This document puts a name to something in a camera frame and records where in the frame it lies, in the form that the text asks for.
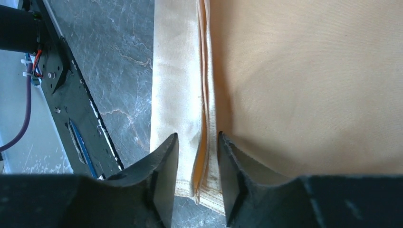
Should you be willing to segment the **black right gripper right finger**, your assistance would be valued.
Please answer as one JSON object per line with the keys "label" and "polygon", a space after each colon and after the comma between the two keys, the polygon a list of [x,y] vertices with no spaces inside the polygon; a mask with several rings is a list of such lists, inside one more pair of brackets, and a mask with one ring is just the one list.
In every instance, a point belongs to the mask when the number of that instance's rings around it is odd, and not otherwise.
{"label": "black right gripper right finger", "polygon": [[305,175],[283,184],[254,181],[218,136],[221,189],[230,228],[400,228],[402,175]]}

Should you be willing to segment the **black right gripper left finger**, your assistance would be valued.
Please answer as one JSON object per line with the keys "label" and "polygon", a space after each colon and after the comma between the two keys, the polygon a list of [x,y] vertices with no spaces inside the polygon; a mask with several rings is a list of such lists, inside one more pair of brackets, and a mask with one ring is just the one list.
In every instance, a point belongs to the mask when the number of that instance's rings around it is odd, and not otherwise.
{"label": "black right gripper left finger", "polygon": [[96,180],[76,174],[0,177],[3,228],[169,228],[178,134],[130,167]]}

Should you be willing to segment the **peach cloth napkin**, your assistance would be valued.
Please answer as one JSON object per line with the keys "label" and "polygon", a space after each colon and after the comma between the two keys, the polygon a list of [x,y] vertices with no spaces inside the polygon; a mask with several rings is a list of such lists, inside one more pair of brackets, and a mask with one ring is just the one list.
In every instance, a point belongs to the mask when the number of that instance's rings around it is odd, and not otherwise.
{"label": "peach cloth napkin", "polygon": [[403,171],[400,0],[157,0],[150,149],[224,213],[218,133],[254,179]]}

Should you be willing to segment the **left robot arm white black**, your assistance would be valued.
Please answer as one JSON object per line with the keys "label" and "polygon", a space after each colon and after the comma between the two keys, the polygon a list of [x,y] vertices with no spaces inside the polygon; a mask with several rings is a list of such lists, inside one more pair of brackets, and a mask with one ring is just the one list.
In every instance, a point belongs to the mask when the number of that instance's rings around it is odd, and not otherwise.
{"label": "left robot arm white black", "polygon": [[50,40],[42,14],[0,6],[1,50],[35,53]]}

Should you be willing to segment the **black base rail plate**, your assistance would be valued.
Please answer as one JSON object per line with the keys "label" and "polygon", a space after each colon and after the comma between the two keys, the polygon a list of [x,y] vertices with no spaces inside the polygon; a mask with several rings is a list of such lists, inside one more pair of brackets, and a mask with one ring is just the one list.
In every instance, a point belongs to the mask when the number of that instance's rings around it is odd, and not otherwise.
{"label": "black base rail plate", "polygon": [[94,178],[120,172],[123,164],[49,3],[21,0],[18,8],[38,22],[41,87],[71,168]]}

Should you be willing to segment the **aluminium frame rail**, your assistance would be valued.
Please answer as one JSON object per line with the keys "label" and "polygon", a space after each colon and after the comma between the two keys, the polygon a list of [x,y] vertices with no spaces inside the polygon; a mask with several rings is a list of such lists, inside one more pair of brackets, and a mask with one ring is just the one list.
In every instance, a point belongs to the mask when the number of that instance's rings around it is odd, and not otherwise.
{"label": "aluminium frame rail", "polygon": [[[11,141],[23,126],[26,111],[25,54],[0,52],[0,143]],[[53,118],[39,87],[31,85],[31,116],[27,131],[2,152],[4,174],[73,173]]]}

